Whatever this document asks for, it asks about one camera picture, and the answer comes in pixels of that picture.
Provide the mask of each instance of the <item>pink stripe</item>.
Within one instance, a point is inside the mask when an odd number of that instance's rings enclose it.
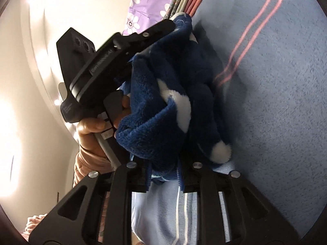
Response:
[[[252,36],[251,40],[249,41],[249,43],[247,44],[246,48],[244,49],[244,51],[242,52],[242,54],[240,55],[240,57],[238,58],[234,69],[232,70],[232,72],[223,79],[223,81],[221,81],[218,85],[218,87],[220,87],[221,85],[223,85],[225,82],[227,82],[228,80],[230,80],[233,76],[233,74],[235,73],[235,71],[237,70],[240,62],[242,61],[242,59],[244,58],[245,54],[248,52],[248,50],[252,47],[252,44],[254,43],[254,41],[256,40],[256,38],[258,37],[259,33],[261,32],[261,30],[264,28],[264,26],[267,24],[267,22],[269,21],[269,19],[276,13],[276,11],[279,9],[279,7],[281,6],[283,0],[278,0],[277,4],[275,5],[274,9],[270,12],[270,14],[266,17],[266,19],[261,23],[261,25],[258,27],[258,29],[256,30],[256,32],[254,33],[254,35]]]
[[[230,57],[229,57],[229,61],[228,61],[228,64],[226,65],[226,67],[224,68],[224,70],[219,73],[214,80],[217,80],[219,76],[221,76],[223,73],[225,73],[229,66],[231,65],[231,62],[232,62],[232,59],[238,49],[238,47],[241,45],[241,43],[243,42],[246,34],[249,32],[250,28],[254,25],[254,23],[259,19],[259,17],[261,17],[261,15],[264,13],[264,11],[266,10],[267,6],[269,5],[271,0],[266,0],[266,2],[264,3],[263,7],[261,8],[261,10],[259,11],[259,13],[255,16],[254,19],[252,19],[252,21],[248,24],[248,26],[246,27],[246,29],[244,30],[241,38],[239,39],[238,43],[236,44],[236,46],[234,47]]]

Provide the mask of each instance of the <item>human hand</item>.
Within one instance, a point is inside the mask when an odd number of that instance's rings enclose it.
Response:
[[[124,110],[122,113],[113,121],[113,126],[117,129],[120,121],[125,116],[131,113],[130,110],[130,98],[128,96],[123,96],[122,106]],[[85,118],[81,120],[77,125],[78,140],[80,146],[91,152],[94,155],[106,157],[106,154],[99,145],[94,133],[100,133],[106,130],[106,122],[98,118]]]

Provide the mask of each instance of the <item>white patch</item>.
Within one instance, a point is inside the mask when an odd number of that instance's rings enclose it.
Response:
[[[191,103],[188,96],[181,95],[175,90],[168,89],[167,85],[161,79],[157,79],[161,97],[168,104],[169,98],[172,98],[177,107],[177,124],[178,127],[187,133],[191,120]]]
[[[186,16],[186,13],[184,13],[184,12],[176,13],[170,18],[170,20],[174,21],[176,17],[181,16],[181,15]]]
[[[212,148],[210,160],[214,163],[223,164],[231,158],[231,155],[231,145],[226,145],[223,141],[220,141]]]
[[[195,41],[197,43],[197,38],[194,36],[193,33],[190,35],[190,40]]]

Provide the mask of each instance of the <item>bolt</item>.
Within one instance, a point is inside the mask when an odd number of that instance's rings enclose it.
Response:
[[[91,179],[94,179],[94,178],[96,178],[97,176],[99,176],[99,172],[97,172],[97,171],[91,171],[90,173],[89,173],[89,177],[91,178]]]
[[[136,168],[136,166],[137,166],[137,164],[135,163],[135,162],[128,162],[127,164],[126,164],[126,166],[128,167],[128,168]]]
[[[232,178],[237,179],[237,178],[239,178],[241,176],[241,173],[239,173],[237,170],[233,170],[231,172],[231,176],[232,176]]]
[[[193,167],[196,168],[196,169],[200,169],[200,168],[202,168],[202,166],[203,166],[203,165],[202,165],[201,162],[194,162],[194,163],[193,163]]]

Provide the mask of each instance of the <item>blue plush fabric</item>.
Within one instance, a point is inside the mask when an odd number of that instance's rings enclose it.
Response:
[[[152,176],[163,180],[177,179],[185,144],[190,153],[214,163],[231,155],[218,131],[213,73],[192,34],[192,19],[182,13],[173,21],[174,32],[134,57],[131,82],[125,85],[130,86],[132,114],[123,118],[116,135],[132,155],[150,160]]]

